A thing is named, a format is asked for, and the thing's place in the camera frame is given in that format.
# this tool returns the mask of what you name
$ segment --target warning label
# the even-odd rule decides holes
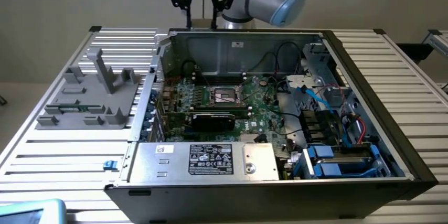
[[[233,174],[231,144],[192,144],[189,146],[188,173],[191,175]]]

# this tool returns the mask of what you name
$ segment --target power supply label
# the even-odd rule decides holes
[[[188,173],[191,175],[233,174],[231,144],[192,144],[189,146]]]

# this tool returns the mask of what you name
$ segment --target metal rail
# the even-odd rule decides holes
[[[83,71],[95,72],[85,51],[101,47],[105,64],[116,71],[133,67],[148,71],[156,53],[156,29],[101,29],[75,53]],[[448,220],[448,107],[435,85],[409,64],[387,36],[372,30],[335,30],[361,73],[435,173],[440,185],[412,201],[393,201],[364,220],[312,221],[327,223],[447,223]],[[3,152],[0,205],[60,198],[73,223],[129,223],[103,193],[105,181],[119,172],[104,172],[105,160],[120,161],[127,151],[132,116],[123,130],[37,131],[35,118],[60,87],[59,76],[24,126]],[[139,95],[132,111],[136,110]]]

